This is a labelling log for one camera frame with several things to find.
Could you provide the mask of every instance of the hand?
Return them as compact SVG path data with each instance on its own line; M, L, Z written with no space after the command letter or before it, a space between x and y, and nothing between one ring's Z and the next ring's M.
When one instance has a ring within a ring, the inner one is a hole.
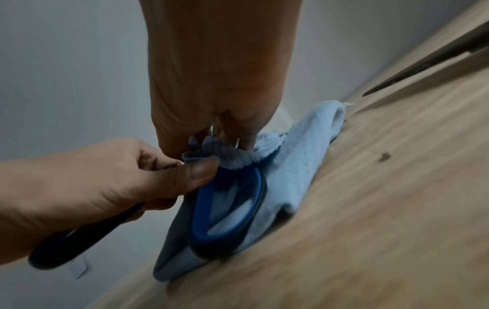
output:
M302 0L140 0L148 29L151 114L159 146L188 138L253 150L282 98Z
M210 182L219 159L182 165L135 138L50 156L0 162L0 265L54 232L73 230L145 202L168 209Z

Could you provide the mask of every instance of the paper tag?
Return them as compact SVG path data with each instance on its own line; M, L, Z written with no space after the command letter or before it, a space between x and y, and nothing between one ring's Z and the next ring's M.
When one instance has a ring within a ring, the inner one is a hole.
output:
M73 278L80 278L87 270L87 264L85 263L85 258L83 255L77 256L73 260L69 261L66 266L68 267L68 272Z

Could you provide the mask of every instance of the fabric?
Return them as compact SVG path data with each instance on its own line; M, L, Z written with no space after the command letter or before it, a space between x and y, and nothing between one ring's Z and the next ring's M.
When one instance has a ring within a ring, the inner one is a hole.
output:
M194 151L184 155L186 163L214 155L221 159L221 168L238 170L255 164L266 178L266 196L235 253L258 241L273 225L277 214L297 212L330 142L340 133L347 106L348 103L338 101L324 102L295 123L288 133L260 134L253 152L233 148L211 136L204 140L202 147L191 141ZM214 192L212 228L208 233L222 233L236 225L249 210L253 197L250 181L232 178L222 182ZM182 276L208 262L197 257L187 244L186 233L195 201L196 194L185 196L170 226L153 271L159 281Z

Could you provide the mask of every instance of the wooden surface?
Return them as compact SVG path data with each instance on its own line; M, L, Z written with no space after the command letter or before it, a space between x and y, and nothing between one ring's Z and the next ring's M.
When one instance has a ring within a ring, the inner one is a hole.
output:
M482 1L359 94L488 19ZM359 94L290 222L168 286L150 261L93 308L489 308L489 51Z

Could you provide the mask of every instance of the scissor blade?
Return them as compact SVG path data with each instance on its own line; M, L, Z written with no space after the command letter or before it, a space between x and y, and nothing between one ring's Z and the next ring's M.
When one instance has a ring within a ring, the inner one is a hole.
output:
M462 35L458 39L450 42L442 48L432 52L420 61L405 68L396 75L378 84L363 94L362 97L368 96L374 92L392 86L408 77L418 74L424 70L431 68L437 64L445 62L451 58L457 57L464 52L476 52L489 46L489 21L483 23Z

